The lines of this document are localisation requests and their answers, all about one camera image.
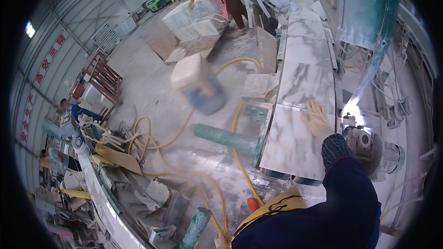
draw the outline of corrugated metal wall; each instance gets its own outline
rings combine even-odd
[[[34,193],[39,185],[39,164],[36,156],[45,146],[42,131],[45,116],[54,113],[60,99],[67,97],[70,87],[84,66],[87,55],[96,49],[90,39],[104,23],[118,25],[130,10],[146,0],[41,0],[30,21],[36,29],[29,40],[26,36],[18,51],[17,72],[10,96],[11,129],[16,140],[15,159],[25,188]],[[36,74],[54,42],[64,33],[63,25],[72,31],[52,59],[40,85]],[[24,112],[28,95],[34,88],[37,96],[30,114],[26,141],[21,140]]]

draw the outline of gloved hand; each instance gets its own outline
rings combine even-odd
[[[334,131],[328,125],[326,110],[323,105],[320,105],[317,101],[312,100],[311,102],[306,102],[306,108],[309,119],[306,115],[302,114],[302,121],[304,124],[306,124],[309,132],[317,137],[316,143],[321,150],[323,141],[328,136],[333,135]]]
[[[219,232],[214,238],[216,249],[229,249],[229,244],[231,243],[231,235],[229,232]]]

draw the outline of marble countertop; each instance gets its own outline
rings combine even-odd
[[[323,181],[325,167],[316,138],[301,120],[307,110],[277,104],[260,167]],[[335,115],[327,115],[328,124],[335,125]]]
[[[329,125],[335,127],[335,86],[329,47],[314,0],[291,0],[298,6],[289,13],[286,53],[277,105],[263,150],[260,167],[322,181],[325,175],[315,137],[301,114],[306,101],[324,105]]]

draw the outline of knitted glove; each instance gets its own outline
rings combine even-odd
[[[219,232],[214,238],[216,249],[229,249],[229,243],[231,242],[231,235],[229,232]]]

